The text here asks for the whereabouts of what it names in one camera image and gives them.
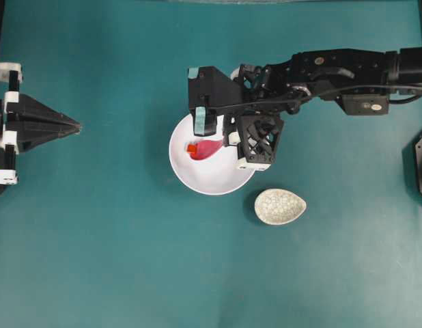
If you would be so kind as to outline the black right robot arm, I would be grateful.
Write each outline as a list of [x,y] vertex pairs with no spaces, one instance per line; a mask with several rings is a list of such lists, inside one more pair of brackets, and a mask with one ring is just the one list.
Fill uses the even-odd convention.
[[283,112],[320,98],[346,115],[384,115],[422,97],[422,48],[297,53],[281,64],[241,65],[231,80],[240,90],[223,105],[224,136],[237,147],[239,169],[264,171],[276,157]]

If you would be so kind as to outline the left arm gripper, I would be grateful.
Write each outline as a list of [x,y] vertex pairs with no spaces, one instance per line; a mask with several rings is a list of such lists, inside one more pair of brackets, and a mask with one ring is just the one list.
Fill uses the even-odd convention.
[[[81,124],[67,115],[56,112],[36,99],[19,93],[23,80],[22,66],[18,63],[0,62],[0,82],[7,83],[8,91],[0,100],[0,195],[6,187],[18,182],[16,156],[37,146],[79,134]],[[65,126],[6,127],[7,114],[13,113],[35,122]]]

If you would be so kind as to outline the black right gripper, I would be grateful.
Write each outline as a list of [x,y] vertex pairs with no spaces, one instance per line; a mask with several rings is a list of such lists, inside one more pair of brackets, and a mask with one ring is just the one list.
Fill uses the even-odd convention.
[[283,125],[279,115],[224,115],[223,145],[236,148],[238,169],[265,171],[274,163]]

